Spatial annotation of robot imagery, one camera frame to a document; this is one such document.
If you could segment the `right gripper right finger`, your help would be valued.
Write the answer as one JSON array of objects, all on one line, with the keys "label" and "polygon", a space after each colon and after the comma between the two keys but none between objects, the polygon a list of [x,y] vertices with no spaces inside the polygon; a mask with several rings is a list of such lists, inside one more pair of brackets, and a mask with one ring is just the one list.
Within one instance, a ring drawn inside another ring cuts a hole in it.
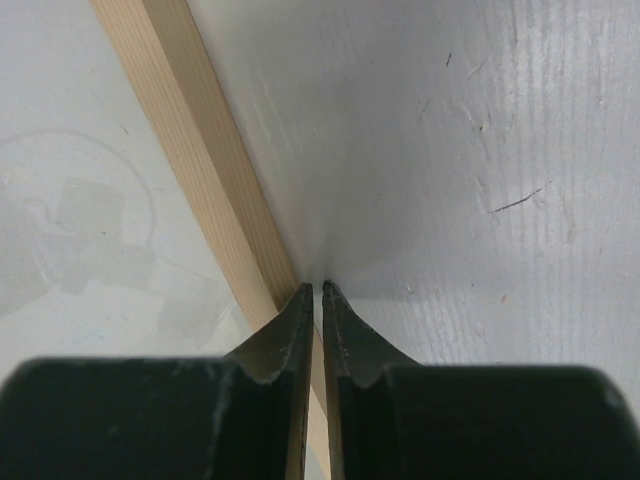
[{"label": "right gripper right finger", "polygon": [[635,479],[639,428],[583,366],[422,365],[323,285],[335,479]]}]

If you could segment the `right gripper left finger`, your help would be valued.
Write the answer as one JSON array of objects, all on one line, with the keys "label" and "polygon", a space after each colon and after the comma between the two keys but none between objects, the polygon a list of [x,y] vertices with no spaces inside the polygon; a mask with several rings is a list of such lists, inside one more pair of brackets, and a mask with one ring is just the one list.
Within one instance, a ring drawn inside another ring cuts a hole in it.
[{"label": "right gripper left finger", "polygon": [[42,357],[1,389],[5,479],[300,479],[313,290],[221,357]]}]

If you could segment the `clear acrylic sheet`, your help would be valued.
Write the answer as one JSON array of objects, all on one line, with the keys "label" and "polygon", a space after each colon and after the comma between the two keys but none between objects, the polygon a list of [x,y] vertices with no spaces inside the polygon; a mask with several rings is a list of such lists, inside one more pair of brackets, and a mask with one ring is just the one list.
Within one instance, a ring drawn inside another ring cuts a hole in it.
[{"label": "clear acrylic sheet", "polygon": [[1,5],[1,369],[250,334],[86,1]]}]

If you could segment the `light wooden picture frame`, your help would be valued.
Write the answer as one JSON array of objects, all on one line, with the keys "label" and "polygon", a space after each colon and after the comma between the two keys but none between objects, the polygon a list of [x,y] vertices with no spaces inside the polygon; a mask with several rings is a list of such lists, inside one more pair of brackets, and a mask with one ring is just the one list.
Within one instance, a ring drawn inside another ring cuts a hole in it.
[{"label": "light wooden picture frame", "polygon": [[185,1],[95,1],[136,97],[249,325],[299,286]]}]

